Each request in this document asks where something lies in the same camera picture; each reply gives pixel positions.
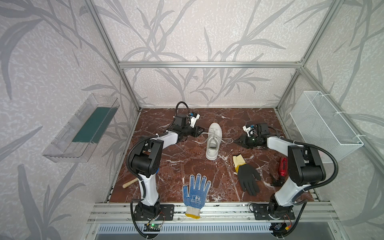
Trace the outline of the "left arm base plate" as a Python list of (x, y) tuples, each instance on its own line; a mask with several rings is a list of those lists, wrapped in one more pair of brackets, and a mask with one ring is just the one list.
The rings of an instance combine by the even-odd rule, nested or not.
[(149, 221), (152, 219), (156, 221), (172, 221), (174, 212), (175, 205), (155, 204), (154, 206), (147, 206), (139, 203), (135, 207), (134, 217), (136, 221)]

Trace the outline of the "white leather sneaker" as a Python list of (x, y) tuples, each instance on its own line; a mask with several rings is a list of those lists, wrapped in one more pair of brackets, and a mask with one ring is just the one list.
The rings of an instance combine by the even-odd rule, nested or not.
[(222, 142), (222, 129), (218, 123), (212, 123), (209, 127), (207, 138), (206, 158), (210, 161), (217, 159), (220, 144)]

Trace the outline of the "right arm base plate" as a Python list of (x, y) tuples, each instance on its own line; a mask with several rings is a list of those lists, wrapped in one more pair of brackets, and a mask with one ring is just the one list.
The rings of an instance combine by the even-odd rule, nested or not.
[(293, 206), (282, 207), (273, 204), (249, 204), (249, 210), (254, 214), (255, 220), (295, 220)]

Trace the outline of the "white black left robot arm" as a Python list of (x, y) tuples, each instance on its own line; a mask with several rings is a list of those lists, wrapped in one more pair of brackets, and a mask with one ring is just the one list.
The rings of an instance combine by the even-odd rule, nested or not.
[(204, 129), (196, 125), (200, 119), (198, 113), (175, 116), (171, 127), (162, 134), (139, 140), (129, 151), (126, 166), (140, 182), (141, 199), (146, 207), (154, 207), (160, 197), (156, 185), (156, 173), (160, 168), (163, 149), (181, 142), (191, 136), (199, 137)]

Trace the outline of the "grey-white shoelace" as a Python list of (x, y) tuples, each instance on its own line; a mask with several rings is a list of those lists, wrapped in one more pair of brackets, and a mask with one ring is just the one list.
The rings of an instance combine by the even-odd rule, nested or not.
[[(209, 135), (210, 133), (209, 132), (202, 132), (201, 133), (201, 136), (202, 135)], [(204, 142), (198, 142), (198, 141), (194, 141), (195, 143), (198, 143), (198, 144), (203, 144), (207, 141), (207, 139), (204, 141)], [(234, 143), (234, 139), (231, 139), (231, 138), (222, 138), (221, 139), (221, 142), (224, 143), (224, 144), (232, 144)]]

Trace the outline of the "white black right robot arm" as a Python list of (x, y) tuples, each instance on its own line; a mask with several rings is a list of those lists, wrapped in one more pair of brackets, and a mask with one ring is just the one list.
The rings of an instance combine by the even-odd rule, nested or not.
[[(279, 135), (278, 131), (271, 133), (273, 127), (266, 123), (245, 125), (244, 134), (234, 142), (245, 148), (268, 148), (279, 152), (287, 158), (288, 179), (274, 195), (269, 203), (270, 210), (285, 210), (294, 205), (303, 204), (297, 200), (311, 189), (324, 187), (333, 182), (339, 173), (336, 158), (327, 150), (313, 144), (302, 143)], [(328, 156), (334, 171), (326, 176), (320, 154)]]

